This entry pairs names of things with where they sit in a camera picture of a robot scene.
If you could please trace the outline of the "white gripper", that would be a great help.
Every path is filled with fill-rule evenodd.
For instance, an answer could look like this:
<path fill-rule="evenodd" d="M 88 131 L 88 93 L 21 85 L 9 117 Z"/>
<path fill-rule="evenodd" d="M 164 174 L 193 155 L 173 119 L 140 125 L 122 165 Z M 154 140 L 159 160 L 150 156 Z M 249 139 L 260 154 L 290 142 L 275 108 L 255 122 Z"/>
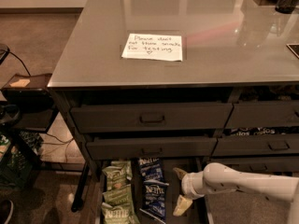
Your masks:
<path fill-rule="evenodd" d="M 182 216 L 192 205 L 192 200 L 202 198 L 206 194 L 204 187 L 203 173 L 188 173 L 175 167 L 173 171 L 181 181 L 182 192 L 185 196 L 179 195 L 176 207 L 173 211 L 175 217 Z"/>

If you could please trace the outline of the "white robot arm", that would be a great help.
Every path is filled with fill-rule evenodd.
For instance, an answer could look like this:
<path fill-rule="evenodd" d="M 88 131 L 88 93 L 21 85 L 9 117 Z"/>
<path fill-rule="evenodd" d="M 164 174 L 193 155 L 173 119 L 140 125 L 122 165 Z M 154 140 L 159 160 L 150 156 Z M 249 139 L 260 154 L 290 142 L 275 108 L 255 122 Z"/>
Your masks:
<path fill-rule="evenodd" d="M 180 168 L 174 168 L 174 172 L 181 181 L 182 190 L 173 212 L 175 217 L 182 216 L 194 200 L 207 194 L 238 190 L 290 203 L 287 224 L 299 224 L 298 177 L 244 173 L 218 162 L 208 164 L 203 171 L 197 173 L 187 173 Z"/>

